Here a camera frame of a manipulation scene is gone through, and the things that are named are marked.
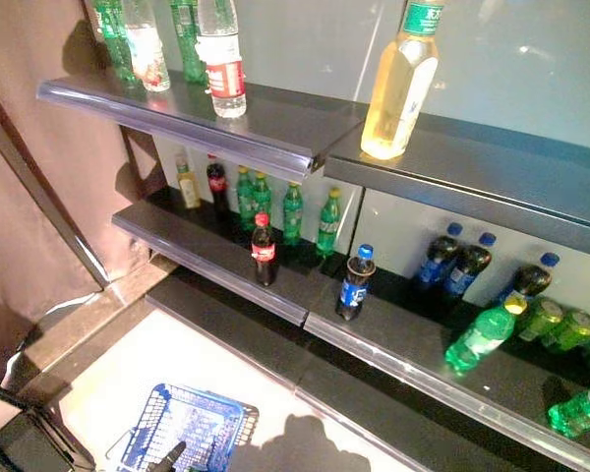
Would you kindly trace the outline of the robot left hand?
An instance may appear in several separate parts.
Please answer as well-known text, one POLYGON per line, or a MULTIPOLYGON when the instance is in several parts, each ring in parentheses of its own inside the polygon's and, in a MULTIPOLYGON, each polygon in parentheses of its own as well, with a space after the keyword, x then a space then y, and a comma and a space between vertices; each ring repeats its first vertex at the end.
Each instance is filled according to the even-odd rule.
POLYGON ((174 471, 174 464, 186 449, 184 441, 178 442, 162 459, 152 462, 147 466, 147 472, 171 472, 174 471))

